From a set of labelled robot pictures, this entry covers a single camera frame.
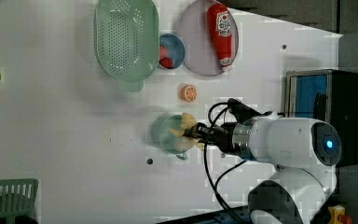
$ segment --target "ketchup bottle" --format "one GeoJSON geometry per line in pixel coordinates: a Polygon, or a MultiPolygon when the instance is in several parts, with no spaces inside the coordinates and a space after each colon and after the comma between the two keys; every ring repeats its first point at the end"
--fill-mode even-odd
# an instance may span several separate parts
{"type": "Polygon", "coordinates": [[[217,3],[207,12],[209,33],[223,71],[231,70],[231,23],[225,5],[217,3]]]}

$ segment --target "white bottle cap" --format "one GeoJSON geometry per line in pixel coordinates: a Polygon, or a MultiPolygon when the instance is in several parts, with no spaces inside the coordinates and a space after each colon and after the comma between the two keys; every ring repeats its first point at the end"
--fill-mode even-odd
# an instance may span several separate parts
{"type": "Polygon", "coordinates": [[[231,65],[222,67],[223,72],[229,72],[229,71],[231,71],[231,69],[232,69],[231,65]]]}

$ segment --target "cable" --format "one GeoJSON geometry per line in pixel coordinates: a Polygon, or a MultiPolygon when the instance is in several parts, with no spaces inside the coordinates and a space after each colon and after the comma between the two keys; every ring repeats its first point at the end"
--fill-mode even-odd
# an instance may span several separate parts
{"type": "Polygon", "coordinates": [[[217,104],[215,104],[215,105],[213,105],[210,109],[209,109],[209,111],[208,111],[208,121],[210,122],[210,123],[213,123],[213,121],[212,121],[212,112],[213,112],[213,110],[215,109],[215,108],[217,108],[218,106],[220,106],[220,105],[228,105],[228,103],[217,103],[217,104]]]}
{"type": "Polygon", "coordinates": [[[236,164],[235,166],[229,168],[228,170],[226,170],[224,173],[222,173],[219,178],[217,178],[216,182],[214,183],[214,187],[217,188],[217,186],[219,185],[220,180],[228,173],[230,173],[231,171],[235,170],[236,168],[238,168],[239,166],[243,165],[244,163],[246,163],[246,161],[242,161],[238,164],[236,164]]]}
{"type": "MultiPolygon", "coordinates": [[[[224,103],[219,103],[214,105],[213,107],[211,107],[211,109],[209,110],[208,113],[208,119],[210,118],[210,114],[212,113],[212,110],[214,108],[216,108],[219,105],[223,105],[224,103]]],[[[211,123],[211,127],[213,127],[215,125],[215,123],[217,122],[217,120],[222,116],[223,113],[228,111],[228,107],[224,108],[222,111],[219,112],[219,114],[216,116],[216,118],[214,119],[214,121],[211,123]]],[[[212,132],[212,128],[209,129],[206,137],[205,137],[205,142],[208,142],[208,138],[210,136],[212,132]]],[[[205,143],[204,145],[204,167],[205,167],[205,172],[206,175],[208,176],[208,180],[209,183],[211,184],[212,188],[213,188],[213,192],[215,194],[215,197],[217,199],[217,201],[220,203],[220,205],[225,209],[225,211],[237,222],[237,223],[244,223],[242,221],[242,219],[240,217],[238,217],[237,214],[235,214],[232,210],[231,207],[225,202],[225,200],[221,197],[221,195],[219,194],[219,192],[217,191],[217,188],[214,186],[212,178],[211,178],[211,174],[209,173],[209,168],[208,168],[208,159],[207,159],[207,146],[208,144],[205,143]]]]}

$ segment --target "orange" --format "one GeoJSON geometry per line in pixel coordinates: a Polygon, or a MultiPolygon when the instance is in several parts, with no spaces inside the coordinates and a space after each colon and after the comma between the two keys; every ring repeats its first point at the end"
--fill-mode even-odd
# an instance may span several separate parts
{"type": "Polygon", "coordinates": [[[196,87],[192,85],[185,85],[181,92],[182,100],[187,102],[194,102],[197,98],[196,87]]]}

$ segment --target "small cup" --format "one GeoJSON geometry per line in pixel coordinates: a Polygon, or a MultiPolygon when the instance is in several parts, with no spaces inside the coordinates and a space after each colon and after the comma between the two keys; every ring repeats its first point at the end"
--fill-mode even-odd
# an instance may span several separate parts
{"type": "Polygon", "coordinates": [[[182,65],[186,56],[186,49],[183,41],[173,34],[161,35],[159,37],[159,44],[164,46],[168,50],[166,58],[172,60],[172,67],[166,68],[158,63],[158,68],[160,69],[175,69],[182,65]]]}

